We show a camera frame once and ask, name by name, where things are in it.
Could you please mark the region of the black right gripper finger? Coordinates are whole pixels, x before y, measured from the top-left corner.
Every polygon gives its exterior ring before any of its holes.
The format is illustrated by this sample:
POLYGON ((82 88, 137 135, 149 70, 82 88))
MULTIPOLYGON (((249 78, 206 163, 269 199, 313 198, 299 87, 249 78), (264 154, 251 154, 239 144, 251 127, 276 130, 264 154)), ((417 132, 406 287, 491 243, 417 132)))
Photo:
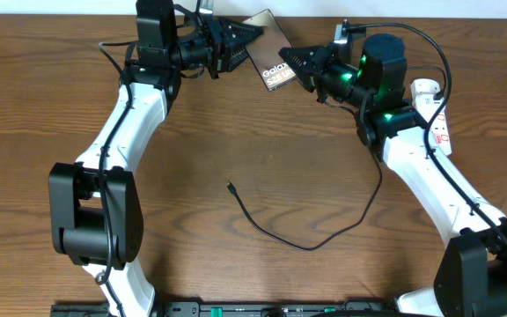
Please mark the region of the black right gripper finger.
POLYGON ((326 61, 328 52, 323 46, 281 48, 278 55, 292 70, 316 70, 326 61))
POLYGON ((295 66, 292 68, 298 82, 308 92, 314 92, 318 87, 317 75, 320 69, 316 66, 295 66))

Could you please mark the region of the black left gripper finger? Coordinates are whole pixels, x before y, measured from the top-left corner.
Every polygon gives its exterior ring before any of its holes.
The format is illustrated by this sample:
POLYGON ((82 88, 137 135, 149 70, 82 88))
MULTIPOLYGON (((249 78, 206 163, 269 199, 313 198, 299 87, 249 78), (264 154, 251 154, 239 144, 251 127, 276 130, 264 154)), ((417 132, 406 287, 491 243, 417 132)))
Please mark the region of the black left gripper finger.
POLYGON ((223 39, 230 44, 249 44, 264 33, 261 26, 252 26, 228 18, 219 18, 218 22, 223 29, 223 39))
POLYGON ((225 43, 222 49, 222 72, 233 72, 248 57, 246 44, 225 43))

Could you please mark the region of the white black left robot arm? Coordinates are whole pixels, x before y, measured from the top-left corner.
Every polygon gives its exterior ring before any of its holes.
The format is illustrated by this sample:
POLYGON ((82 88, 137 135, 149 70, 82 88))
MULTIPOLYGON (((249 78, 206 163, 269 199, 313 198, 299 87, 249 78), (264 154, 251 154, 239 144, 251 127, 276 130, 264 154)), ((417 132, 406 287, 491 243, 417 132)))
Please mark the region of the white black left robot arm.
POLYGON ((156 292, 138 253, 143 213, 135 173, 183 79, 218 78, 248 56, 259 26, 217 18, 209 1, 193 10, 171 0, 136 2, 137 37, 126 43, 114 110, 92 144, 48 177, 52 243, 103 291, 107 316, 151 316, 156 292))

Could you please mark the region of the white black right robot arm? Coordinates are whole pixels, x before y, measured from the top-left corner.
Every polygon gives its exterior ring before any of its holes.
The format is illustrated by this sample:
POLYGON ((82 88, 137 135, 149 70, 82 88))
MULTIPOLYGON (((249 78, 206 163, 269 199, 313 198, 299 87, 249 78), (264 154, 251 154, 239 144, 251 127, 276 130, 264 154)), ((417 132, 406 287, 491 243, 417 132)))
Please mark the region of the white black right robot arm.
POLYGON ((280 56, 306 90, 355 107, 360 140, 407 184, 444 242, 433 284, 400 295, 396 310, 507 315, 507 217, 448 159, 438 85, 420 79, 405 86, 405 48, 391 34, 369 37, 357 66, 349 64, 351 48, 343 35, 325 47, 283 48, 280 56))

